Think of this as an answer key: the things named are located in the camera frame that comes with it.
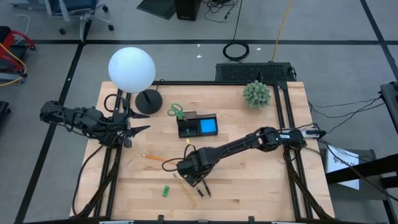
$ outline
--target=wooden tabletop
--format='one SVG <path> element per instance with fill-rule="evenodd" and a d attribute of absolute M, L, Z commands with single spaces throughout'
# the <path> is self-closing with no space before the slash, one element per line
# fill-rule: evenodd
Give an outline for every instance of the wooden tabletop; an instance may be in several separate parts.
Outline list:
<path fill-rule="evenodd" d="M 196 189 L 181 179 L 193 197 L 197 208 L 193 208 L 172 173 L 161 168 L 161 162 L 141 157 L 148 154 L 165 159 L 183 157 L 186 139 L 178 138 L 175 117 L 167 115 L 171 103 L 181 104 L 184 111 L 198 114 L 217 114 L 218 135 L 190 138 L 190 144 L 197 149 L 205 146 L 220 146 L 242 138 L 262 126 L 279 128 L 274 91 L 271 90 L 270 106 L 263 110 L 247 109 L 242 97 L 244 86 L 160 86 L 163 107 L 148 119 L 132 120 L 132 127 L 151 125 L 132 140 L 132 148 L 123 149 L 118 182 L 114 198 L 112 219 L 156 220 L 164 215 L 165 220 L 225 220 L 246 221 L 254 216 L 256 221 L 294 221 L 294 211 L 289 189 L 283 148 L 272 152 L 250 149 L 221 160 L 206 182 L 212 198 L 202 199 Z M 105 116 L 103 101 L 117 88 L 111 82 L 103 82 L 97 109 Z M 312 122 L 303 83 L 289 83 L 289 95 L 296 126 Z M 131 105 L 134 111 L 135 96 Z M 284 118 L 287 121 L 283 93 L 280 90 Z M 109 99 L 112 108 L 114 98 Z M 308 140 L 308 147 L 318 150 L 316 140 Z M 85 159 L 98 148 L 98 142 L 90 139 Z M 87 163 L 81 176 L 76 198 L 76 209 L 80 211 L 98 188 L 105 150 L 99 152 Z M 302 150 L 302 160 L 309 191 L 324 210 L 334 217 L 329 190 L 322 161 L 317 153 Z M 170 187 L 167 198 L 162 196 L 164 187 Z M 198 184 L 203 193 L 203 184 Z M 300 191 L 299 201 L 302 217 L 305 217 Z M 101 214 L 104 214 L 108 192 L 104 194 Z"/>

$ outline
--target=potted succulent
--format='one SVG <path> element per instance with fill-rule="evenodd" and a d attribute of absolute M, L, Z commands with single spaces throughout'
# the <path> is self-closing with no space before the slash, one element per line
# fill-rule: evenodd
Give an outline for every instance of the potted succulent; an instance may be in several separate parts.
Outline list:
<path fill-rule="evenodd" d="M 259 81 L 249 83 L 243 90 L 243 97 L 248 108 L 261 109 L 269 105 L 271 95 L 267 85 Z"/>

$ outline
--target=pen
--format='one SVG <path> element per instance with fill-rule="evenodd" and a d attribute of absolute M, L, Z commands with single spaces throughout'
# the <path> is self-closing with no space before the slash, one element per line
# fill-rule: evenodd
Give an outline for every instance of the pen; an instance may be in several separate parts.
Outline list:
<path fill-rule="evenodd" d="M 199 188 L 197 188 L 197 191 L 198 191 L 199 195 L 200 195 L 203 199 L 206 199 L 205 196 L 204 196 L 204 194 L 201 192 L 201 190 L 199 190 Z"/>
<path fill-rule="evenodd" d="M 211 197 L 210 189 L 209 189 L 209 187 L 207 187 L 207 184 L 206 184 L 205 180 L 203 180 L 203 184 L 205 185 L 205 188 L 206 188 L 207 193 L 209 194 L 209 197 Z"/>

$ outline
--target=chair wheel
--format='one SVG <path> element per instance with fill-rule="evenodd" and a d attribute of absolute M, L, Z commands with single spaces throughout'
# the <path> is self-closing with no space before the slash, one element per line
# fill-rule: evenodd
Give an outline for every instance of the chair wheel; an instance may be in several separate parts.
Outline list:
<path fill-rule="evenodd" d="M 27 73 L 24 73 L 23 71 L 19 71 L 19 76 L 21 76 L 22 78 L 26 78 L 27 77 Z"/>

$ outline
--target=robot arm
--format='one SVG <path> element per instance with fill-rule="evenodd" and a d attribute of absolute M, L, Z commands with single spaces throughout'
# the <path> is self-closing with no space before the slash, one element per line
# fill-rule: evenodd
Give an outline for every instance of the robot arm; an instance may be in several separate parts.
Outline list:
<path fill-rule="evenodd" d="M 65 126 L 68 132 L 73 128 L 79 129 L 81 134 L 94 138 L 106 147 L 117 147 L 122 144 L 118 141 L 120 133 L 124 134 L 124 147 L 131 147 L 130 137 L 134 137 L 142 130 L 150 126 L 130 128 L 129 118 L 149 118 L 149 116 L 138 114 L 130 109 L 129 103 L 124 101 L 124 112 L 113 111 L 111 117 L 92 108 L 65 108 L 57 101 L 46 102 L 40 110 L 40 120 L 48 124 Z"/>
<path fill-rule="evenodd" d="M 275 128 L 265 127 L 219 147 L 203 147 L 197 151 L 192 151 L 184 160 L 178 162 L 177 171 L 194 187 L 225 157 L 247 149 L 270 152 L 282 144 L 294 149 L 301 149 L 307 145 L 301 131 L 298 129 L 282 132 Z"/>

